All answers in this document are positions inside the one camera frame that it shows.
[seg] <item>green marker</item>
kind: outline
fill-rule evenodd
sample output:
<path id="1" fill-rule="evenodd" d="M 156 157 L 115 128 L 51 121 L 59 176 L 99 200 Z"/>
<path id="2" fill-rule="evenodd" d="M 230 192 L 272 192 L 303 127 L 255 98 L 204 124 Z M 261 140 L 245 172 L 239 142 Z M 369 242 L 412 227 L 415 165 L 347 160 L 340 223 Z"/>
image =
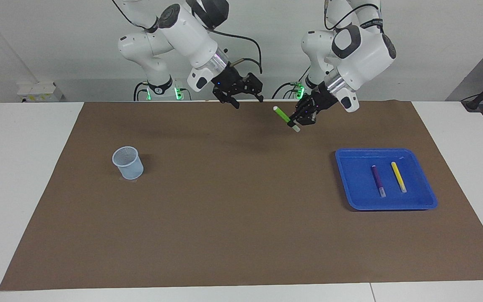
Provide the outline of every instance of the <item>green marker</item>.
<path id="1" fill-rule="evenodd" d="M 287 124 L 291 122 L 291 119 L 288 117 L 288 115 L 286 115 L 286 113 L 284 113 L 284 111 L 282 111 L 279 107 L 275 106 L 273 108 L 273 111 L 275 111 L 277 115 L 280 116 L 280 118 L 282 118 Z M 297 125 L 294 125 L 291 128 L 295 130 L 295 132 L 301 131 L 301 129 Z"/>

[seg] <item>plastic tray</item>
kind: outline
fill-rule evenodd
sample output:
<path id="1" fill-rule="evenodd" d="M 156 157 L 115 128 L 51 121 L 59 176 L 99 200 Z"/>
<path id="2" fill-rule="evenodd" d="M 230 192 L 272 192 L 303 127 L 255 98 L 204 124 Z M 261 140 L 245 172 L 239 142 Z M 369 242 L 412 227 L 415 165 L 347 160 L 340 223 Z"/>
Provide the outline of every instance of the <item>plastic tray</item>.
<path id="1" fill-rule="evenodd" d="M 337 163 L 349 204 L 360 211 L 431 210 L 437 198 L 416 156 L 408 149 L 340 149 Z M 396 162 L 407 193 L 402 193 L 391 162 Z M 381 197 L 372 174 L 376 165 L 387 197 Z"/>

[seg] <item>table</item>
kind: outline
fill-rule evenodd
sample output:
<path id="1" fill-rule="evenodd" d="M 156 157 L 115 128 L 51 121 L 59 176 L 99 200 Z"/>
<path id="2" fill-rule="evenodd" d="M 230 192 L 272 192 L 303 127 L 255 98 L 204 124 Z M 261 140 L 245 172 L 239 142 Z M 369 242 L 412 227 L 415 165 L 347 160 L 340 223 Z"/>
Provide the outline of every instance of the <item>table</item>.
<path id="1" fill-rule="evenodd" d="M 0 281 L 82 105 L 0 104 Z M 468 113 L 460 103 L 415 102 L 414 106 L 483 223 L 482 115 Z M 483 300 L 483 281 L 0 292 L 0 301 L 220 301 L 226 297 L 234 301 L 478 301 Z"/>

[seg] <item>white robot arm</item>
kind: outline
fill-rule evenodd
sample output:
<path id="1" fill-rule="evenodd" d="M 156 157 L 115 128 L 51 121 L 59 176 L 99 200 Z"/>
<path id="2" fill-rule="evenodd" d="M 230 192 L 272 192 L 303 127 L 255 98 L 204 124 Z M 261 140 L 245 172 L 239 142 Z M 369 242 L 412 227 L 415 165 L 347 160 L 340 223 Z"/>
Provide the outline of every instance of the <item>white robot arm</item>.
<path id="1" fill-rule="evenodd" d="M 159 17 L 158 27 L 169 43 L 188 58 L 193 69 L 188 77 L 190 88 L 201 91 L 213 82 L 213 94 L 221 103 L 230 103 L 236 109 L 239 103 L 232 96 L 239 93 L 253 94 L 263 101 L 262 82 L 249 73 L 241 77 L 219 49 L 199 18 L 209 29 L 214 29 L 228 17 L 226 0 L 186 0 L 191 12 L 179 4 L 173 4 Z"/>
<path id="2" fill-rule="evenodd" d="M 335 30 L 309 32 L 303 39 L 303 51 L 311 59 L 311 73 L 305 82 L 313 90 L 297 103 L 290 127 L 293 121 L 301 125 L 316 123 L 316 115 L 335 103 L 341 103 L 348 112 L 356 111 L 359 103 L 355 92 L 396 58 L 394 45 L 383 33 L 379 0 L 351 3 L 356 8 L 362 5 L 357 15 L 361 25 L 354 25 L 351 16 L 339 22 L 352 9 L 346 0 L 332 0 L 327 19 L 339 22 L 333 26 Z M 334 58 L 336 65 L 330 64 L 328 58 Z"/>
<path id="3" fill-rule="evenodd" d="M 119 40 L 119 51 L 127 60 L 140 65 L 147 79 L 147 86 L 153 96 L 175 95 L 173 80 L 167 64 L 158 55 L 173 50 L 167 38 L 158 30 L 158 17 L 153 11 L 151 0 L 122 0 L 118 5 L 127 19 L 143 30 L 123 36 Z"/>

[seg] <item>yellow marker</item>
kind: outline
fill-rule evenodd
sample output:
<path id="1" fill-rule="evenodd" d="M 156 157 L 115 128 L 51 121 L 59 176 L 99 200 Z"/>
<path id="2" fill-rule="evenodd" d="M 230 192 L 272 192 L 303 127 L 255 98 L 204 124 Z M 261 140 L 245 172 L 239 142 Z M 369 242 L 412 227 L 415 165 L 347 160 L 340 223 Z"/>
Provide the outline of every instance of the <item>yellow marker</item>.
<path id="1" fill-rule="evenodd" d="M 395 162 L 391 162 L 392 170 L 395 172 L 396 180 L 398 180 L 398 184 L 400 185 L 400 189 L 402 190 L 402 193 L 407 193 L 408 190 L 406 189 L 406 185 L 404 183 L 404 180 L 402 179 L 402 175 L 400 174 L 400 170 L 398 170 L 398 166 L 396 165 Z"/>

